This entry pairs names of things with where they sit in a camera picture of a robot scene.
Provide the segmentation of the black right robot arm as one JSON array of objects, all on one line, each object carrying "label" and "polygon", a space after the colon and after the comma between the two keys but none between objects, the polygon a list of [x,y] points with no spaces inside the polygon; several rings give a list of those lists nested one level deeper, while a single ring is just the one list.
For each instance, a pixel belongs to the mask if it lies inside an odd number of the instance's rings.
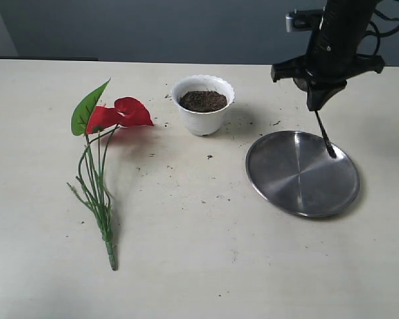
[{"label": "black right robot arm", "polygon": [[274,64],[272,81],[293,78],[304,82],[307,107],[314,112],[344,90],[349,78],[370,71],[380,74],[385,67],[381,56],[357,53],[376,6],[376,1],[327,1],[321,20],[316,11],[296,15],[296,19],[305,18],[312,30],[307,51]]}]

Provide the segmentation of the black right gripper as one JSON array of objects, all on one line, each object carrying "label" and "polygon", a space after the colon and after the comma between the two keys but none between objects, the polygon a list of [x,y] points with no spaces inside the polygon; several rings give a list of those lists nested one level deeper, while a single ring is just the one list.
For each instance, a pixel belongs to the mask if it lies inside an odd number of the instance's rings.
[{"label": "black right gripper", "polygon": [[[364,37],[377,38],[372,54],[357,52]],[[292,78],[307,87],[309,111],[319,111],[346,87],[346,80],[365,72],[382,72],[384,59],[378,55],[380,32],[372,21],[322,20],[320,28],[311,31],[306,53],[274,64],[273,82]]]}]

